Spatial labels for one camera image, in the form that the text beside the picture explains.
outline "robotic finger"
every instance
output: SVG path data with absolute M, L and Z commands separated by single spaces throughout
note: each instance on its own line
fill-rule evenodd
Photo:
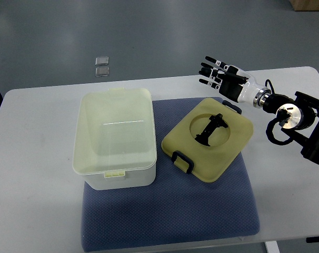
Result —
M 211 81 L 200 79 L 200 82 L 219 90 L 219 93 L 228 99 L 235 102 L 248 102 L 260 108 L 261 98 L 267 93 L 271 94 L 268 88 L 257 84 L 254 77 L 242 69 L 209 56 L 205 59 L 215 64 L 215 67 L 202 63 L 199 73 Z

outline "blue cushion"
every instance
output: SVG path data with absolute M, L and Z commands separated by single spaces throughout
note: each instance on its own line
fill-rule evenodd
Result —
M 214 183 L 172 164 L 163 138 L 202 98 L 154 101 L 156 179 L 149 186 L 93 190 L 85 183 L 86 252 L 249 236 L 260 223 L 241 153 Z

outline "robotic hand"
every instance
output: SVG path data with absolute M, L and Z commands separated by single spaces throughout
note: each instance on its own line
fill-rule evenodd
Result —
M 319 164 L 319 121 L 309 138 L 296 131 L 310 127 L 315 118 L 319 118 L 318 99 L 299 91 L 295 93 L 297 96 L 295 100 L 275 94 L 270 80 L 266 80 L 265 86 L 262 86 L 252 75 L 233 65 L 208 56 L 205 59 L 215 64 L 215 67 L 202 63 L 203 68 L 199 74 L 209 78 L 209 81 L 200 79 L 201 83 L 219 90 L 220 94 L 232 101 L 247 102 L 253 107 L 262 108 L 267 113 L 274 113 L 276 118 L 267 125 L 267 138 L 277 145 L 287 145 L 295 140 L 303 147 L 301 150 L 303 157 Z M 290 137 L 288 140 L 279 141 L 274 138 L 273 127 L 276 123 L 279 123 L 281 131 Z

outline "box handle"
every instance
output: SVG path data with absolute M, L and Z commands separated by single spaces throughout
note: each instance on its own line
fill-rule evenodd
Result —
M 175 163 L 177 157 L 180 157 L 184 162 L 186 162 L 189 167 L 187 168 L 186 170 L 186 173 L 187 174 L 191 174 L 193 168 L 195 167 L 195 164 L 194 162 L 189 158 L 187 157 L 185 154 L 181 153 L 180 151 L 176 150 L 172 153 L 172 156 L 171 156 L 171 161 L 173 163 Z
M 242 114 L 242 109 L 240 109 L 239 107 L 231 104 L 229 101 L 223 100 L 222 104 L 227 106 L 227 107 L 230 107 L 232 110 L 236 111 L 237 113 Z

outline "translucent plastic box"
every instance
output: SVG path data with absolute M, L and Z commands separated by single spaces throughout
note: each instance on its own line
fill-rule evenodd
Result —
M 147 89 L 109 89 L 81 100 L 73 169 L 95 190 L 146 186 L 156 176 L 152 99 Z

